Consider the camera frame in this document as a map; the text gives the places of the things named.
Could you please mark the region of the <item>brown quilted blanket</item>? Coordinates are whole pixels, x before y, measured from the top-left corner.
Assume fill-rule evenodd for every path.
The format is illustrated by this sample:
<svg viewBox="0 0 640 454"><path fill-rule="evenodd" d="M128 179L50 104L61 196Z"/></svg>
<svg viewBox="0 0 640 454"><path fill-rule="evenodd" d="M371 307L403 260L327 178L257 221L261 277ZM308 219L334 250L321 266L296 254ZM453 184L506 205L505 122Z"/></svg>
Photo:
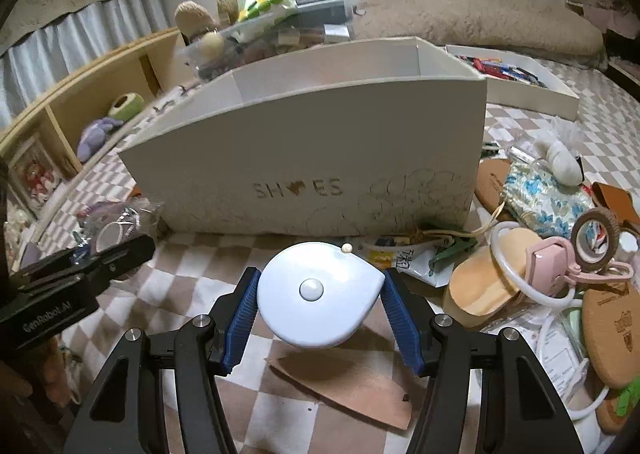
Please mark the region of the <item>brown quilted blanket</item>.
<svg viewBox="0 0 640 454"><path fill-rule="evenodd" d="M529 0L361 0L358 39L416 36L438 46L493 48L603 70L599 29L564 6Z"/></svg>

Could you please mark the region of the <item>brown tape roll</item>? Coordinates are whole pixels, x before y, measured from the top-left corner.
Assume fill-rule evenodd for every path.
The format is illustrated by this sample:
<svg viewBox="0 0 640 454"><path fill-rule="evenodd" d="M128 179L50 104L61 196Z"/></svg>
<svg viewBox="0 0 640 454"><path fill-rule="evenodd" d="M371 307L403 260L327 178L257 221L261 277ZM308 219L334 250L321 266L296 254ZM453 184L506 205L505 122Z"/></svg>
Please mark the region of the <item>brown tape roll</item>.
<svg viewBox="0 0 640 454"><path fill-rule="evenodd" d="M598 272L614 259L620 244L620 225L612 211L592 208L578 217L570 241L582 270Z"/></svg>

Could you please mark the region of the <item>avocado plush toy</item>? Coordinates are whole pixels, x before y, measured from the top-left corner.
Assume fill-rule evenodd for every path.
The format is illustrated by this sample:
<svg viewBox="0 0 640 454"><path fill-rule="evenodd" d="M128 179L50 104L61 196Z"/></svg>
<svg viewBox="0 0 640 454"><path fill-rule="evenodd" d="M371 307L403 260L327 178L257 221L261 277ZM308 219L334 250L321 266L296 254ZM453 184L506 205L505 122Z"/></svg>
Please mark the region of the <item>avocado plush toy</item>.
<svg viewBox="0 0 640 454"><path fill-rule="evenodd" d="M107 116L121 122L129 122L142 112L144 106L145 100L139 93L129 92L112 103Z"/></svg>

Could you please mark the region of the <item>pink folding scissors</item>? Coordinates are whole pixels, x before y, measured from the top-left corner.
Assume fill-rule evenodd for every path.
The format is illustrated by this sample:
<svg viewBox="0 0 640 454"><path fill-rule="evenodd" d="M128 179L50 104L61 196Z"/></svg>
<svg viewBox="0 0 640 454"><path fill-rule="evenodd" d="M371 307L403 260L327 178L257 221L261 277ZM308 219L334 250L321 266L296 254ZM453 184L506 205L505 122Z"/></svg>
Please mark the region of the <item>pink folding scissors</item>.
<svg viewBox="0 0 640 454"><path fill-rule="evenodd" d="M611 261L598 272L583 271L572 243L548 237L527 248L525 281L544 295L556 295L564 285L629 282L634 270L628 263Z"/></svg>

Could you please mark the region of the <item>yellow wooden ball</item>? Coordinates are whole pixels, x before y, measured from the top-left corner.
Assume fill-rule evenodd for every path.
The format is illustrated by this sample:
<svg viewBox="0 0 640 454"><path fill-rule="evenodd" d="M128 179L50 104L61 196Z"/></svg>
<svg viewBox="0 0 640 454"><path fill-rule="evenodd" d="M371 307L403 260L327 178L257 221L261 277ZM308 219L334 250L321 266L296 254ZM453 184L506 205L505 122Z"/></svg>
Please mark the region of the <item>yellow wooden ball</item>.
<svg viewBox="0 0 640 454"><path fill-rule="evenodd" d="M224 37L219 32L206 32L196 46L198 54L205 61L215 61L224 55Z"/></svg>

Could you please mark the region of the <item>purple plush toy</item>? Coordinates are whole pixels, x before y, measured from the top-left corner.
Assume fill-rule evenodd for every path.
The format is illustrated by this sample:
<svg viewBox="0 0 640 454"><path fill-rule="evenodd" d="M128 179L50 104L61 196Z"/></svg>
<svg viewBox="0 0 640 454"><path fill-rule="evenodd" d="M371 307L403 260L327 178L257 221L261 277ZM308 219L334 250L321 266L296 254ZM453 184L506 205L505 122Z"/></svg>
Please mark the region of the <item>purple plush toy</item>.
<svg viewBox="0 0 640 454"><path fill-rule="evenodd" d="M81 133L76 155L85 164L105 144L107 138L124 122L122 120L104 117L89 124Z"/></svg>

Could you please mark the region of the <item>round cork coaster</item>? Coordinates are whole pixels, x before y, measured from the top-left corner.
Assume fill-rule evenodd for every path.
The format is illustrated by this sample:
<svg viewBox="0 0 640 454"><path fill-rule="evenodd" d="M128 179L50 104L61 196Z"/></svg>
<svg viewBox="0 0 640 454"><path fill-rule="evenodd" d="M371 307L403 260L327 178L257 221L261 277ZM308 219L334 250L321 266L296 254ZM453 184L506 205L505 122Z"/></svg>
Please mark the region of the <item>round cork coaster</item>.
<svg viewBox="0 0 640 454"><path fill-rule="evenodd" d="M633 284L588 288L582 333L591 365L605 385L623 389L639 375L639 293Z"/></svg>

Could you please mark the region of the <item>white shoes cardboard box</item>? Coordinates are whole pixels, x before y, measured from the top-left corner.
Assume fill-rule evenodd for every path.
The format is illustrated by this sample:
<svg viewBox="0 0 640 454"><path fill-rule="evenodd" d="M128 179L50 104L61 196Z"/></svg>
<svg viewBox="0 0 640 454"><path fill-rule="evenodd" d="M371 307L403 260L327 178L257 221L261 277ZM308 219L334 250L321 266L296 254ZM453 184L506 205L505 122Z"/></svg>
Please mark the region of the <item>white shoes cardboard box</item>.
<svg viewBox="0 0 640 454"><path fill-rule="evenodd" d="M248 64L157 118L119 156L178 232L357 236L461 226L487 81L418 38Z"/></svg>

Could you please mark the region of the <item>blue floral fabric pouch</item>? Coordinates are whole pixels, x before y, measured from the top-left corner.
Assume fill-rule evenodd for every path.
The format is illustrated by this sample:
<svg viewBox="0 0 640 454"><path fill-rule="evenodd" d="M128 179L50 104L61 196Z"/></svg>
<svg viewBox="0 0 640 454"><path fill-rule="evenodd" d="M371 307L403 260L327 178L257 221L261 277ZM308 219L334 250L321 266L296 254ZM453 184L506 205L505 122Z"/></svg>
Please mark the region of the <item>blue floral fabric pouch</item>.
<svg viewBox="0 0 640 454"><path fill-rule="evenodd" d="M518 222L542 238L570 238L577 219L594 207L582 186L562 185L551 172L525 162L512 162L500 197Z"/></svg>

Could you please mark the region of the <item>white round tape measure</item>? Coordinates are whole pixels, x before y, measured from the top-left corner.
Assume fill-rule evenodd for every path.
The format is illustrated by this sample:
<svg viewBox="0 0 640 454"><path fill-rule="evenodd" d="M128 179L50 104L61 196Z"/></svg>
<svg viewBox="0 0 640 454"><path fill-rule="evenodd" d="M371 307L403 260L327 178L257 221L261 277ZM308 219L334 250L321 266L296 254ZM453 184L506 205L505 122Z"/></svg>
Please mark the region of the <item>white round tape measure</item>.
<svg viewBox="0 0 640 454"><path fill-rule="evenodd" d="M257 305L281 340L332 348L358 330L378 299L385 275L352 246L306 242L275 255L260 274Z"/></svg>

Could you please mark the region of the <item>grey window curtain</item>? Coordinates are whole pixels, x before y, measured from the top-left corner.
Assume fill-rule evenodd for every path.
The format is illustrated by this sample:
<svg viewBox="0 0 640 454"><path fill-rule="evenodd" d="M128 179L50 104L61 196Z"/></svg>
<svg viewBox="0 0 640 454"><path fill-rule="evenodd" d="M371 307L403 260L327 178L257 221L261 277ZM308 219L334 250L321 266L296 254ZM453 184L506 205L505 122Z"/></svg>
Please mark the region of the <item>grey window curtain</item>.
<svg viewBox="0 0 640 454"><path fill-rule="evenodd" d="M67 75L171 26L164 0L105 0L37 29L1 55L1 125Z"/></svg>

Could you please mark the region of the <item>wooden bed shelf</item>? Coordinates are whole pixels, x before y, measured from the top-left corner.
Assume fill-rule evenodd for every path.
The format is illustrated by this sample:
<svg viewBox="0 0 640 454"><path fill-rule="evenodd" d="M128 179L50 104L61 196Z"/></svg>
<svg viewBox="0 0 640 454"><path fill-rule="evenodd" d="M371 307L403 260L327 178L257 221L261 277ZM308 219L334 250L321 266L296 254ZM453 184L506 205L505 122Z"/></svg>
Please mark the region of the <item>wooden bed shelf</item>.
<svg viewBox="0 0 640 454"><path fill-rule="evenodd" d="M149 104L191 76L174 59L183 46L178 29L154 32L125 44L68 75L1 131L1 155L10 159L34 134L65 177L82 169L76 155L80 135L89 122L104 117L112 103L137 93Z"/></svg>

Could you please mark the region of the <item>clear plastic storage bin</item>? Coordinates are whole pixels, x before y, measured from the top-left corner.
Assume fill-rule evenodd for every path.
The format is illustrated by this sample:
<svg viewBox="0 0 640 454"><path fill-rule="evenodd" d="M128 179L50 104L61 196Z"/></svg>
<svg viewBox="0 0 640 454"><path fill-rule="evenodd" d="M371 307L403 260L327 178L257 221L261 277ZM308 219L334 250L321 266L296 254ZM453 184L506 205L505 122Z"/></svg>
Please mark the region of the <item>clear plastic storage bin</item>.
<svg viewBox="0 0 640 454"><path fill-rule="evenodd" d="M178 50L176 57L201 81L229 70L319 44L339 44L355 38L352 21L359 0L302 0L289 14L267 14L221 30L224 55L205 61L196 42Z"/></svg>

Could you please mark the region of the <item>wooden block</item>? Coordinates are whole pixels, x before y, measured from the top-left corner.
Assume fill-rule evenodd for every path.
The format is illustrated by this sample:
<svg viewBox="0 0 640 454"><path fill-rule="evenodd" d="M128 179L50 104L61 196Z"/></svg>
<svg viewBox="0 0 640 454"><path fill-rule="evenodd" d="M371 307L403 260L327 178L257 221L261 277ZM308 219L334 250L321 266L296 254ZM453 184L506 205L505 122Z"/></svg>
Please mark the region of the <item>wooden block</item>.
<svg viewBox="0 0 640 454"><path fill-rule="evenodd" d="M526 270L527 248L539 242L541 238L535 232L524 228L506 230L499 236L506 261L521 276ZM490 247L482 246L452 271L442 310L466 328L478 327L519 293L495 262Z"/></svg>

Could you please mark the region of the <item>white shallow tray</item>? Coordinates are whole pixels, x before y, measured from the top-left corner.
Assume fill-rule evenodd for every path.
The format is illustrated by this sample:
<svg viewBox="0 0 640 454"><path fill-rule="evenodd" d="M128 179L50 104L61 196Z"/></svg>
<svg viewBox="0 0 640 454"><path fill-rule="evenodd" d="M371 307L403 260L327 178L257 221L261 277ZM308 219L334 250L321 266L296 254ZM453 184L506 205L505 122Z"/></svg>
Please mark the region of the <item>white shallow tray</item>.
<svg viewBox="0 0 640 454"><path fill-rule="evenodd" d="M487 102L574 122L578 96L546 66L510 51L447 44L446 51L487 78Z"/></svg>

